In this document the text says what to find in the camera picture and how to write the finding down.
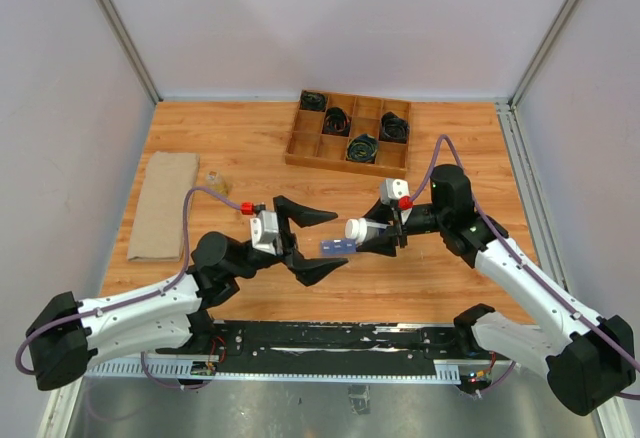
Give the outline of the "white pill bottle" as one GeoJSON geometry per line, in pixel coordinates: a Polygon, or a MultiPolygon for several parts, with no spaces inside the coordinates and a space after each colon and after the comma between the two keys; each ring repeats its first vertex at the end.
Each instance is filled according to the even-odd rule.
{"type": "Polygon", "coordinates": [[[386,223],[378,223],[366,218],[348,219],[345,224],[345,238],[360,245],[380,236],[388,227],[386,223]]]}

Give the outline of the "blue weekly pill organizer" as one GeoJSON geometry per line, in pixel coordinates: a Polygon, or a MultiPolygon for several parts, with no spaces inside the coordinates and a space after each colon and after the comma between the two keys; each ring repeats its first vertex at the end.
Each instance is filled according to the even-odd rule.
{"type": "Polygon", "coordinates": [[[356,252],[357,244],[353,239],[323,240],[320,243],[320,253],[323,257],[345,256],[356,252]]]}

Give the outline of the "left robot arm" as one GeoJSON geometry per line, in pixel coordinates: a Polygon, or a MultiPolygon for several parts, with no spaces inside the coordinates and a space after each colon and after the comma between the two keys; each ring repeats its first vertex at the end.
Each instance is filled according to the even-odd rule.
{"type": "Polygon", "coordinates": [[[250,202],[236,209],[251,218],[245,242],[208,232],[197,245],[184,246],[180,271],[163,281],[102,298],[78,300],[70,292],[51,298],[25,333],[16,368],[34,377],[38,390],[52,391],[112,359],[160,349],[200,354],[214,341],[208,309],[236,294],[238,279],[281,264],[299,283],[313,286],[348,262],[305,258],[291,230],[330,222],[335,212],[284,196],[275,197],[271,209],[250,202]]]}

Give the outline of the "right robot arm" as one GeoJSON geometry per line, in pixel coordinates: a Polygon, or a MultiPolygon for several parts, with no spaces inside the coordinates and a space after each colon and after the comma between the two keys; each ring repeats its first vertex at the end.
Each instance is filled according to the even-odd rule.
{"type": "Polygon", "coordinates": [[[631,326],[603,317],[549,278],[508,232],[476,204],[458,165],[436,166],[431,200],[416,203],[404,180],[387,179],[374,206],[348,220],[358,251],[393,257],[414,235],[437,233],[446,248],[506,291],[534,320],[520,325],[477,304],[454,320],[453,345],[466,358],[494,352],[544,378],[555,397],[585,416],[613,397],[626,397],[637,377],[631,326]]]}

